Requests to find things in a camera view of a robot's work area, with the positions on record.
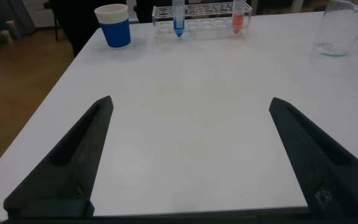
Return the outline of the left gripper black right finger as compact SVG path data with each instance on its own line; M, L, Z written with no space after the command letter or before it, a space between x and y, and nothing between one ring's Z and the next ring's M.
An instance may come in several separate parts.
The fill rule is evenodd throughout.
M358 218L358 158L289 102L273 98L269 112L309 211Z

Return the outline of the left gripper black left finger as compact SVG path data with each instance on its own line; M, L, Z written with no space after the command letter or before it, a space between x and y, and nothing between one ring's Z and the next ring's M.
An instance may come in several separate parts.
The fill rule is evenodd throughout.
M94 102L4 200L10 218L88 218L113 111L110 96Z

